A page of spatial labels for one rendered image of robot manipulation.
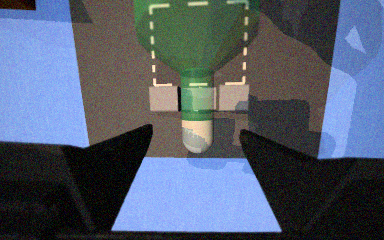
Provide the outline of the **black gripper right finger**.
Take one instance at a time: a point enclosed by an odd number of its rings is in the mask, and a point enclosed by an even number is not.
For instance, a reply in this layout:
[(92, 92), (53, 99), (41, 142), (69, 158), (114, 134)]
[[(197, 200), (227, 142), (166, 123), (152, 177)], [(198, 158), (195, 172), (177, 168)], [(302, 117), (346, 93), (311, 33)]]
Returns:
[(384, 158), (316, 159), (242, 129), (243, 152), (282, 231), (310, 231), (354, 179), (384, 179)]

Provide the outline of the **green glass bottle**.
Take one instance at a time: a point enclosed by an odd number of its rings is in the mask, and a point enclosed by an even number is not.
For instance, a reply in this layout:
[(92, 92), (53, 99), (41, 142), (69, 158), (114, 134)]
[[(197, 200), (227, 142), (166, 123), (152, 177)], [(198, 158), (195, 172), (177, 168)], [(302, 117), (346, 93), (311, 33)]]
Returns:
[(137, 41), (180, 74), (182, 140), (214, 142), (214, 73), (258, 35), (260, 0), (134, 0)]

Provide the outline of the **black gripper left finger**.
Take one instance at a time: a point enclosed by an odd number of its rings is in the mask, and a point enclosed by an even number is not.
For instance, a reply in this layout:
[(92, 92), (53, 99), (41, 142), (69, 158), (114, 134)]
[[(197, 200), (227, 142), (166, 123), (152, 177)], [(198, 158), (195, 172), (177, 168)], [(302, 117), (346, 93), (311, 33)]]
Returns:
[(146, 124), (85, 148), (0, 141), (0, 179), (62, 182), (88, 230), (112, 230), (152, 135)]

